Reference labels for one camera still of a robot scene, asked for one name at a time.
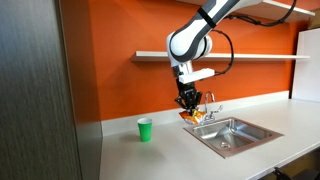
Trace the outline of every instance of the faucet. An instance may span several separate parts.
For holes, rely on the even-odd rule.
[[[207,91],[204,99],[204,108],[205,108],[206,115],[201,124],[204,124],[207,121],[215,121],[216,118],[214,117],[213,113],[219,113],[223,109],[223,105],[220,105],[218,110],[210,111],[210,115],[209,115],[208,108],[207,108],[209,95],[211,96],[211,102],[215,102],[213,93],[211,91]]]
[[[209,95],[211,96],[211,102],[214,102],[213,93],[211,91],[206,92],[206,96],[205,96],[205,99],[204,99],[204,108],[205,108],[205,112],[206,112],[206,117],[205,117],[204,121],[208,121],[208,120],[214,121],[215,120],[215,117],[213,115],[213,111],[210,111],[210,115],[208,115],[207,105],[208,105],[208,96]]]

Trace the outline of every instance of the cable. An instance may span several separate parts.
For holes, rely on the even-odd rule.
[[[233,50],[232,41],[227,34],[225,34],[222,31],[219,31],[219,30],[211,30],[211,31],[224,35],[228,39],[229,44],[230,44],[230,49],[231,49],[231,59],[230,59],[230,63],[228,64],[228,67],[225,70],[223,70],[222,72],[215,73],[215,76],[219,76],[219,75],[223,75],[223,74],[227,73],[231,69],[233,62],[234,62],[234,50]]]
[[[297,0],[293,0],[293,3],[291,5],[291,8],[289,9],[289,11],[279,20],[271,22],[271,23],[262,23],[261,21],[255,20],[249,16],[244,16],[244,15],[228,15],[226,16],[224,19],[239,19],[254,25],[260,25],[260,26],[265,26],[265,27],[272,27],[272,26],[276,26],[278,24],[283,24],[285,22],[285,20],[290,16],[290,14],[292,13],[293,9],[295,8],[297,3]]]

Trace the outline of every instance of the yellow object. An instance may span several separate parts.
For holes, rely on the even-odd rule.
[[[187,111],[180,112],[179,114],[184,120],[191,121],[193,122],[193,124],[199,124],[199,121],[201,121],[206,113],[198,110],[193,110],[192,116],[190,116]]]

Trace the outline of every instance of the sink basin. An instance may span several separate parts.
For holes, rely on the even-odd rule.
[[[283,136],[235,117],[184,129],[224,158]]]

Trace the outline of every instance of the cabinet door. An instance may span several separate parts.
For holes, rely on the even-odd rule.
[[[81,179],[55,0],[0,5],[0,179]]]

